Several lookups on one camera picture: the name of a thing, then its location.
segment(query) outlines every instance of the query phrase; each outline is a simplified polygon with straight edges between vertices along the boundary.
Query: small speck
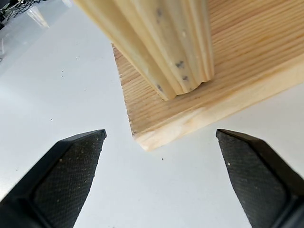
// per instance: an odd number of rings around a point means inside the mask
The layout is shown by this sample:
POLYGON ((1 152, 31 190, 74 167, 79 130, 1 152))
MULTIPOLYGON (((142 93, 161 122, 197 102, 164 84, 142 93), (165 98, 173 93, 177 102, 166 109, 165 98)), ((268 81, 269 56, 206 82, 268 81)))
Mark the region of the small speck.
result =
POLYGON ((161 92, 163 92, 163 90, 162 90, 162 88, 161 88, 161 86, 158 84, 157 85, 157 88, 161 91, 161 92))
POLYGON ((157 12, 157 16, 159 16, 159 17, 162 16, 161 8, 157 8, 156 12, 157 12))
POLYGON ((177 66, 177 68, 185 68, 184 61, 180 61, 179 63, 176 63, 175 66, 177 66))

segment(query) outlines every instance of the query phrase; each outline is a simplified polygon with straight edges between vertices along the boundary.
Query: wood grain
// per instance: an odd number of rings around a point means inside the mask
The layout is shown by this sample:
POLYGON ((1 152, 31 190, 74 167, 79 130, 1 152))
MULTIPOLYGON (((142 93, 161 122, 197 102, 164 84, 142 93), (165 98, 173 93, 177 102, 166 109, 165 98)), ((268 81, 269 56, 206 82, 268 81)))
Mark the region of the wood grain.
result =
POLYGON ((131 130, 152 150, 304 81, 302 0, 209 0, 215 78, 163 101, 114 48, 131 130))
POLYGON ((207 0, 76 0, 164 100, 214 76, 207 0))

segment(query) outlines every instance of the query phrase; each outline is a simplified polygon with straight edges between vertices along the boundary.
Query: white table surface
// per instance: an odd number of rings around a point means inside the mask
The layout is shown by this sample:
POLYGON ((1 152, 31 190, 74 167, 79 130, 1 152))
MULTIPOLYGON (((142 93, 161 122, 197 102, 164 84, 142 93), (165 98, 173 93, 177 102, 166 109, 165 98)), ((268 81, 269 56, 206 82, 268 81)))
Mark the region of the white table surface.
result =
POLYGON ((50 28, 24 14, 10 34, 18 39, 0 31, 5 46, 15 42, 0 63, 0 198, 58 140, 95 129, 108 137, 75 228, 250 227, 217 128, 264 139, 304 176, 304 85, 145 152, 131 135, 110 41, 76 6, 48 4, 39 7, 50 28))

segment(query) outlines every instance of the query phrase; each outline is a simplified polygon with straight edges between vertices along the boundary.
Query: wooden molding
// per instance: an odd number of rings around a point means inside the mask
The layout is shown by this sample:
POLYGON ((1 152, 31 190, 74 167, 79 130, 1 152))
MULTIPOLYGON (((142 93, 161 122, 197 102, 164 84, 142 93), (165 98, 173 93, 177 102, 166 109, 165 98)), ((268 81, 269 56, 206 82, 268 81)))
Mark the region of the wooden molding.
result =
POLYGON ((214 76, 207 0, 76 0, 164 100, 214 76))

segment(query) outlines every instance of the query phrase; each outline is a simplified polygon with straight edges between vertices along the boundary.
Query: wooden board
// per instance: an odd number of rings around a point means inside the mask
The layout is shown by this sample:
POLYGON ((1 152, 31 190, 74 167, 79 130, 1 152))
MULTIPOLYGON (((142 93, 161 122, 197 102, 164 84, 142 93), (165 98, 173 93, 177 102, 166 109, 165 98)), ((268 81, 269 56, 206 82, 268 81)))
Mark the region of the wooden board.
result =
POLYGON ((215 79, 163 101, 114 48, 132 134, 152 150, 304 81, 302 0, 209 0, 215 79))

